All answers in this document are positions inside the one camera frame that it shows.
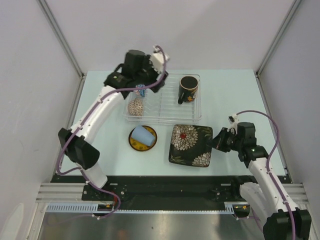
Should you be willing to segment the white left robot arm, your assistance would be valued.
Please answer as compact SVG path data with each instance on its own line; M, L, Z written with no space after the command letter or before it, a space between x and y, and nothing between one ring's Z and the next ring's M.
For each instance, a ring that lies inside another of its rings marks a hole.
M61 161L67 156L75 163L75 169L94 186L93 194L100 200L110 196L111 188L98 163L100 152L92 143L111 112L131 92L150 89L157 93L165 85L170 57L159 45L153 48L152 54L129 50L124 62L106 77L99 95L84 116L70 128L61 128L58 132L61 145L58 159Z

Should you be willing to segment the black floral square plate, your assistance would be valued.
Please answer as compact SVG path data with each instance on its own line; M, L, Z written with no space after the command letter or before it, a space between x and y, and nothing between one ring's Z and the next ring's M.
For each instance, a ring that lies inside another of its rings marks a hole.
M207 168L211 162L210 126L176 124L173 126L168 161L172 164Z

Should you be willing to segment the red lacquer cup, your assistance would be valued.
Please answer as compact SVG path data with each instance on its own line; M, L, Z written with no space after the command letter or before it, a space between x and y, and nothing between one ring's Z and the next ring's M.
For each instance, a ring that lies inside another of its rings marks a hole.
M180 79L178 89L178 104L191 103L195 100L199 86L199 80L195 77L187 75Z

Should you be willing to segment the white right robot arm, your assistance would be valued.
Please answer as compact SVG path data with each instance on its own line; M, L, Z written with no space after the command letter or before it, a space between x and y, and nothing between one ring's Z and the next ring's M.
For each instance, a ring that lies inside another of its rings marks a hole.
M266 149L257 144L253 123L240 122L235 127L222 128L212 140L212 147L227 153L235 151L253 174L255 181L237 183L230 188L231 196L245 199L256 213L266 240L307 240L312 217L292 200L274 173Z

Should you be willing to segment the white wire dish rack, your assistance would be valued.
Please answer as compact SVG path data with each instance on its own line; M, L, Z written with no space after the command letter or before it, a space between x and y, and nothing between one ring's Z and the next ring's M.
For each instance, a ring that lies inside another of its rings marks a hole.
M200 80L198 74L170 73L165 80L165 85L157 93L147 89L145 97L139 97L131 92L125 100L124 118L128 122L137 124L197 124L202 118L201 91L196 92L193 102L178 104L180 80L185 76L192 76ZM143 116L128 114L128 104L135 98L141 98L143 101Z

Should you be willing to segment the blue patterned bowl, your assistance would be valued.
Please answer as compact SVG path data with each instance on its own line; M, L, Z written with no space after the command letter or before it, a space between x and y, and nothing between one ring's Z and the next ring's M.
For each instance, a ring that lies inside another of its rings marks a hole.
M141 98L144 98L146 96L146 89L144 89L145 85L144 84L137 84L135 86L136 90L134 90L133 92L141 97Z

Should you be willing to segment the brown patterned bowl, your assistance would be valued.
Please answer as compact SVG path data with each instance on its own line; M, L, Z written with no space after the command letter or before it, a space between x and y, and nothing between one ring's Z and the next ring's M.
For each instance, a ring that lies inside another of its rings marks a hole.
M128 103L127 112L130 116L142 117L144 114L144 104L141 98L135 98Z

